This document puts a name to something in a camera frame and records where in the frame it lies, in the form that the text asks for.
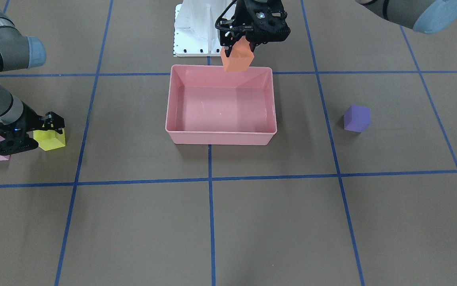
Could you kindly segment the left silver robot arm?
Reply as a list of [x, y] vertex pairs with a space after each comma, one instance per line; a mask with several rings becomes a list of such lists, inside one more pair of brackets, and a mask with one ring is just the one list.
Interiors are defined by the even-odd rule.
[[[457, 0], [359, 0], [376, 16], [423, 34], [435, 34], [457, 18]], [[229, 57], [241, 38], [251, 51], [261, 44], [283, 42], [290, 35], [281, 0], [232, 0], [215, 20], [219, 42]]]

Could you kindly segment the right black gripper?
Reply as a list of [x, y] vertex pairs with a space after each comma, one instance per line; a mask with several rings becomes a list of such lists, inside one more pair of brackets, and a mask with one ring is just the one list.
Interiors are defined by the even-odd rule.
[[63, 133], [64, 128], [65, 121], [61, 116], [54, 112], [48, 112], [45, 116], [38, 115], [24, 104], [23, 112], [15, 122], [0, 124], [0, 155], [8, 156], [38, 148], [39, 143], [29, 135], [31, 131]]

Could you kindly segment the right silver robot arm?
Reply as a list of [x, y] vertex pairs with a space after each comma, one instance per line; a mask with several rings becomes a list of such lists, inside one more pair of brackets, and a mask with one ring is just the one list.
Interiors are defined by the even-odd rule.
[[[46, 50], [36, 37], [22, 35], [0, 9], [0, 73], [44, 65]], [[54, 148], [65, 145], [65, 121], [54, 112], [40, 116], [12, 95], [0, 83], [0, 156], [7, 157], [45, 148], [57, 139]]]

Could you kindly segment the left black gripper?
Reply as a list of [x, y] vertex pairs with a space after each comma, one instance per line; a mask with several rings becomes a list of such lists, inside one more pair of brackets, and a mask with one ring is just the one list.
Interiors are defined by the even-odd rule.
[[230, 57], [243, 36], [251, 52], [262, 43], [283, 42], [290, 34], [287, 11], [281, 0], [232, 0], [217, 18], [219, 41]]

